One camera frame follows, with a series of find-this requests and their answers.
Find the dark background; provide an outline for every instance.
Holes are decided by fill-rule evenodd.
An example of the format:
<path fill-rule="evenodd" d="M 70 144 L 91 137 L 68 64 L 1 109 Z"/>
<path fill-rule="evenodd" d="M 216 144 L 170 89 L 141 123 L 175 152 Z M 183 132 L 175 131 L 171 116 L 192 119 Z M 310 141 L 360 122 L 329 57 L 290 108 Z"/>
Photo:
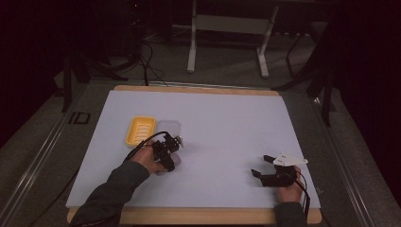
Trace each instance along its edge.
<path fill-rule="evenodd" d="M 224 13 L 263 15 L 263 10 L 236 7 L 241 2 L 226 2 L 232 10 Z M 359 3 L 357 9 L 340 13 L 335 20 L 332 39 L 343 49 L 335 85 L 400 204 L 401 7 L 396 0 Z M 126 4 L 110 0 L 0 3 L 0 146 L 54 95 L 53 78 L 62 69 L 68 49 L 105 62 L 110 55 L 135 51 L 136 43 L 122 42 L 132 35 L 127 31 Z M 167 35 L 171 23 L 190 25 L 190 1 L 153 0 L 152 6 L 157 12 L 153 25 Z M 201 9 L 215 6 L 215 1 L 204 1 Z M 278 31 L 296 31 L 300 27 L 296 22 L 305 15 L 310 14 L 299 6 L 281 8 Z"/>

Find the sleeve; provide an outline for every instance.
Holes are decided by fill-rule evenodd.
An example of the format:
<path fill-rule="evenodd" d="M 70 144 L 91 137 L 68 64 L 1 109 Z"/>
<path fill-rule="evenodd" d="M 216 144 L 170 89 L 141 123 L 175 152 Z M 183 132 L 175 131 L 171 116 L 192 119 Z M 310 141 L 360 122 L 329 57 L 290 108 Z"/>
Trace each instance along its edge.
<path fill-rule="evenodd" d="M 283 202 L 274 207 L 277 227 L 306 227 L 306 216 L 299 202 Z"/>
<path fill-rule="evenodd" d="M 142 165 L 126 161 L 113 170 L 106 183 L 97 187 L 78 209 L 70 226 L 118 226 L 124 204 L 149 177 Z"/>

